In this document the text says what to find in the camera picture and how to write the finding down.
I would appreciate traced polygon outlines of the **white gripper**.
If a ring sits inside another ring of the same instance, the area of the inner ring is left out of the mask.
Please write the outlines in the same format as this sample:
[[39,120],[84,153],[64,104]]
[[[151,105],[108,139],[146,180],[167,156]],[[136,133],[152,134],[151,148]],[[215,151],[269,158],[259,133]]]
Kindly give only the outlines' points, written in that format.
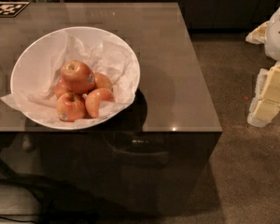
[[[245,41],[264,44],[268,57],[280,61],[280,7],[268,22],[250,32]],[[265,127],[280,112],[280,62],[269,70],[261,68],[257,77],[255,97],[249,107],[247,122],[255,127]]]

